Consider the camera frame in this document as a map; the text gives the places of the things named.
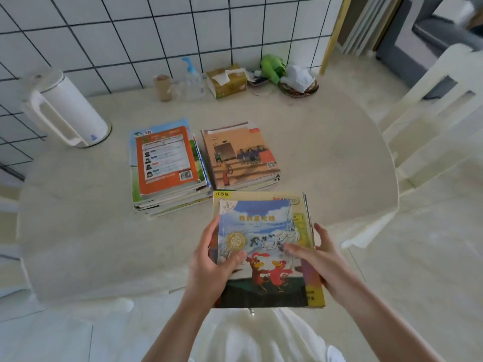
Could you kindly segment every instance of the gray sofa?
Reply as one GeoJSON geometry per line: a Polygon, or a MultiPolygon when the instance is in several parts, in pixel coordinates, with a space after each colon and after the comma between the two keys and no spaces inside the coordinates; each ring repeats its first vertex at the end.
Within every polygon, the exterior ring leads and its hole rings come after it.
{"type": "MultiPolygon", "coordinates": [[[[463,43],[483,50],[483,38],[452,22],[432,17],[443,0],[403,0],[389,26],[376,58],[409,87],[413,87],[449,46],[463,43]]],[[[470,0],[478,9],[483,0],[470,0]]],[[[442,97],[455,82],[446,78],[426,99],[442,97]]]]}

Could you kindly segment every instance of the hand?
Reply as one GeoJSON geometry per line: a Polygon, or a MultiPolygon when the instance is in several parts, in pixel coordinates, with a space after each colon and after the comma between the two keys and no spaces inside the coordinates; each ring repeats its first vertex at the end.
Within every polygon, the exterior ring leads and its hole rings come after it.
{"type": "Polygon", "coordinates": [[[189,264],[188,283],[182,299],[182,303],[203,308],[207,312],[221,296],[230,275],[247,255],[245,251],[239,251],[232,253],[223,264],[213,263],[208,256],[208,247],[212,237],[218,236],[218,231],[215,230],[219,222],[218,215],[202,233],[202,238],[189,264]]]}
{"type": "Polygon", "coordinates": [[[296,244],[284,244],[290,254],[305,259],[323,277],[324,286],[335,301],[342,306],[351,299],[354,287],[360,283],[342,254],[330,239],[329,233],[319,224],[314,225],[319,233],[321,245],[316,250],[307,249],[296,244]]]}

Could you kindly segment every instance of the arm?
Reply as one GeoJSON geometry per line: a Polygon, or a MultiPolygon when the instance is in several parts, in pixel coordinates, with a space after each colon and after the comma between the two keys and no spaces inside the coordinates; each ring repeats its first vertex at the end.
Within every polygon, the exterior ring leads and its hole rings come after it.
{"type": "Polygon", "coordinates": [[[205,228],[193,259],[183,298],[178,309],[167,322],[142,362],[185,362],[191,353],[203,320],[225,289],[233,270],[245,258],[246,252],[232,253],[226,262],[216,265],[208,256],[208,246],[220,216],[205,228]]]}
{"type": "Polygon", "coordinates": [[[332,297],[351,315],[379,361],[443,361],[407,322],[369,290],[349,268],[328,232],[318,224],[314,228],[321,238],[321,246],[317,250],[294,244],[285,244],[285,249],[308,261],[319,272],[332,297]]]}

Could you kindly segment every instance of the kettle handle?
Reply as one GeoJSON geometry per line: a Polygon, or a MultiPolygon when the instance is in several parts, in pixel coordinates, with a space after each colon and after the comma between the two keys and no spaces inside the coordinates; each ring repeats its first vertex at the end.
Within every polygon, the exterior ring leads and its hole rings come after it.
{"type": "Polygon", "coordinates": [[[42,120],[50,129],[52,129],[55,133],[57,133],[57,135],[65,142],[67,143],[69,146],[76,146],[78,145],[79,143],[81,143],[83,140],[80,138],[80,137],[77,137],[75,139],[68,139],[67,137],[64,136],[64,134],[57,128],[55,127],[51,121],[49,121],[47,119],[47,117],[40,111],[40,105],[43,104],[43,103],[46,103],[48,106],[50,106],[50,108],[52,109],[52,111],[59,117],[59,119],[63,120],[64,123],[77,135],[77,132],[75,131],[74,128],[72,128],[72,126],[65,121],[65,119],[63,119],[63,117],[57,112],[57,110],[52,107],[51,103],[49,103],[43,96],[42,94],[40,94],[40,92],[34,90],[32,91],[32,93],[30,94],[30,97],[28,99],[28,103],[30,105],[30,108],[33,110],[33,112],[35,113],[35,115],[40,118],[40,120],[42,120]]]}

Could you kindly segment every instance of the white electric kettle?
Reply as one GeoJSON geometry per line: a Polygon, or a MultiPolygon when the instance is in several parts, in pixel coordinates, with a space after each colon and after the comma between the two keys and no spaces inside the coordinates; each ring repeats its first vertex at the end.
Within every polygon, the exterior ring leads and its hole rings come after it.
{"type": "Polygon", "coordinates": [[[37,75],[22,111],[41,128],[59,136],[69,146],[88,147],[111,132],[81,92],[60,70],[37,75]]]}

